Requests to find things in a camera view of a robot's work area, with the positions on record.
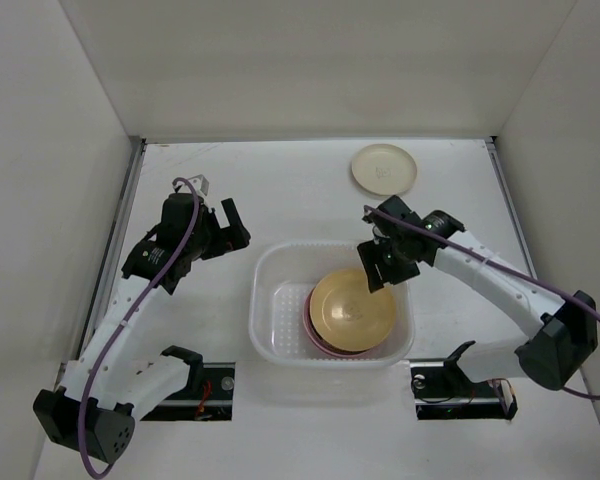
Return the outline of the orange plate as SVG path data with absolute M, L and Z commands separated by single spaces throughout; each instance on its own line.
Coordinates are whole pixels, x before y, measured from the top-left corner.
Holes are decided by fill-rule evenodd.
M 309 331 L 341 355 L 367 352 L 385 341 L 398 318 L 392 292 L 368 289 L 363 270 L 336 270 L 313 288 L 308 303 Z

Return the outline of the cream plate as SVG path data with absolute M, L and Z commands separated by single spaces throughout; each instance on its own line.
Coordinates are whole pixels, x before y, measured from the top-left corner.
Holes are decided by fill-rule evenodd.
M 391 144 L 373 144 L 353 156 L 351 174 L 363 190 L 392 196 L 404 194 L 414 186 L 418 168 L 406 150 Z

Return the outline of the pink plate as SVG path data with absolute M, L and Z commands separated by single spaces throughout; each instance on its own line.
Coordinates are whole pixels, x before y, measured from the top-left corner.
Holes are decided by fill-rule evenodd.
M 323 352 L 324 354 L 329 355 L 334 358 L 339 358 L 339 359 L 359 358 L 362 355 L 366 354 L 367 350 L 351 352 L 351 351 L 338 349 L 338 348 L 334 347 L 333 345 L 329 344 L 328 342 L 326 342 L 317 333 L 317 331 L 315 330 L 315 327 L 313 325 L 311 313 L 310 313 L 312 295 L 313 295 L 313 290 L 311 290 L 310 293 L 308 294 L 308 296 L 304 302 L 304 307 L 303 307 L 303 326 L 304 326 L 305 332 L 308 335 L 311 343 L 318 350 Z

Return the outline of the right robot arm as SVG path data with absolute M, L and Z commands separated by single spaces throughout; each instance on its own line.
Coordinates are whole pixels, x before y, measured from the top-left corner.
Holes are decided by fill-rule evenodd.
M 448 213 L 435 210 L 421 217 L 392 196 L 376 208 L 365 207 L 363 220 L 374 235 L 358 246 L 371 292 L 415 278 L 426 264 L 470 287 L 521 331 L 516 339 L 462 344 L 443 371 L 450 392 L 465 395 L 479 382 L 506 377 L 526 377 L 558 391 L 597 348 L 592 297 L 541 285 Z

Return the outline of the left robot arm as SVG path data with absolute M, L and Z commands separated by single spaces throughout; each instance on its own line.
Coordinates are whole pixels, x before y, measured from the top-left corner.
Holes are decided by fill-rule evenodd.
M 246 248 L 250 233 L 232 199 L 221 202 L 228 220 L 191 193 L 172 193 L 157 225 L 131 249 L 110 306 L 77 363 L 54 390 L 42 389 L 33 411 L 48 439 L 85 461 L 112 466 L 125 452 L 135 426 L 173 393 L 198 393 L 205 381 L 201 354 L 169 345 L 148 365 L 137 363 L 151 320 L 145 310 L 172 295 L 196 260 Z

